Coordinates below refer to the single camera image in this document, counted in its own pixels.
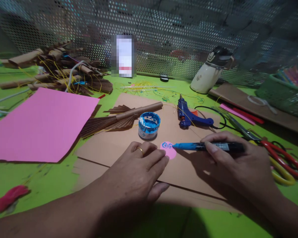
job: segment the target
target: pink paper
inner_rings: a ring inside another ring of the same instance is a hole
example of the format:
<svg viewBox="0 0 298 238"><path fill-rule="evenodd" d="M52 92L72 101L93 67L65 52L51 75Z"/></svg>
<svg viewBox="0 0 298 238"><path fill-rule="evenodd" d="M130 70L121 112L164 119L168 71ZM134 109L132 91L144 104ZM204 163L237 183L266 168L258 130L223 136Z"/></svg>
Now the pink paper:
<svg viewBox="0 0 298 238"><path fill-rule="evenodd" d="M176 156L176 151L173 149L173 144L171 142L165 141L160 145L160 149L166 151L166 156L169 156L170 159L174 159Z"/></svg>
<svg viewBox="0 0 298 238"><path fill-rule="evenodd" d="M252 124L253 126L256 124L253 120L251 120L251 119L249 119L249 118L243 116L242 114L239 114L238 112L236 112L236 111L230 109L228 106L226 106L226 105L223 104L223 103L220 105L220 107L223 108L224 110L226 110L226 111L232 113L233 115L238 116L239 118L242 118L244 121L247 121L248 123Z"/></svg>
<svg viewBox="0 0 298 238"><path fill-rule="evenodd" d="M39 88L0 121L0 160L58 162L99 99Z"/></svg>

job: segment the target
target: white water bottle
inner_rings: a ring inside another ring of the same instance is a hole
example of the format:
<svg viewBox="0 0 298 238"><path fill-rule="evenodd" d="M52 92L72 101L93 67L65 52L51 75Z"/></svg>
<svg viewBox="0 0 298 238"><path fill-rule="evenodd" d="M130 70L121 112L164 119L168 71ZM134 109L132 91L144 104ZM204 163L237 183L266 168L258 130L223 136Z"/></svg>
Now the white water bottle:
<svg viewBox="0 0 298 238"><path fill-rule="evenodd" d="M222 46L215 47L209 54L207 61L194 76L190 88L198 93L207 94L219 79L230 59L233 62L234 58L230 51Z"/></svg>

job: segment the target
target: metal mesh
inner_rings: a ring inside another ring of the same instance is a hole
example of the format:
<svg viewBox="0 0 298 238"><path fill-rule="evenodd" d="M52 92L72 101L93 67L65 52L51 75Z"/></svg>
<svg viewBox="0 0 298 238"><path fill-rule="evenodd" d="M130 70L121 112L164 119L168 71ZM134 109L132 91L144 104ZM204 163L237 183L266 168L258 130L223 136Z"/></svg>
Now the metal mesh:
<svg viewBox="0 0 298 238"><path fill-rule="evenodd" d="M0 0L0 26L21 52L60 40L109 67L111 36L136 36L137 72L193 79L217 45L239 66L219 82L256 87L298 64L298 2L287 0Z"/></svg>

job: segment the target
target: glue gun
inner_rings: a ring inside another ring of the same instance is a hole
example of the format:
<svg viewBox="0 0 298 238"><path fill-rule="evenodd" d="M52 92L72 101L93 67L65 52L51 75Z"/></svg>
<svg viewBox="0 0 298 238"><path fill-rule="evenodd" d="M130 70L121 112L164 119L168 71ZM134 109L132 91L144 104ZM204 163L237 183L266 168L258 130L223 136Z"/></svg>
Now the glue gun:
<svg viewBox="0 0 298 238"><path fill-rule="evenodd" d="M187 102L183 99L180 94L180 99L178 101L178 116L180 118L180 127L183 129L189 128L191 126L191 122L195 125L205 126L205 127L213 127L214 121L212 118L201 118L194 115L189 111Z"/></svg>

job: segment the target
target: red scissors handle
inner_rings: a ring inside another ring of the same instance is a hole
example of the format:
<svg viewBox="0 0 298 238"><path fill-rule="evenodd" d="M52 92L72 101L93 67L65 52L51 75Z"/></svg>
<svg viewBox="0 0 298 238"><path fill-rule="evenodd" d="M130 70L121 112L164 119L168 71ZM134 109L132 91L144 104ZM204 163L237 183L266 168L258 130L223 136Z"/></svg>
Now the red scissors handle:
<svg viewBox="0 0 298 238"><path fill-rule="evenodd" d="M272 143L262 140L261 144L266 148L266 150L271 154L271 156L285 169L287 170L292 176L296 177L298 179L298 173L290 168L275 152L282 154L285 156L285 158L291 162L297 169L298 169L298 161L295 160L290 154L288 154L283 149L279 148L278 146L273 145Z"/></svg>

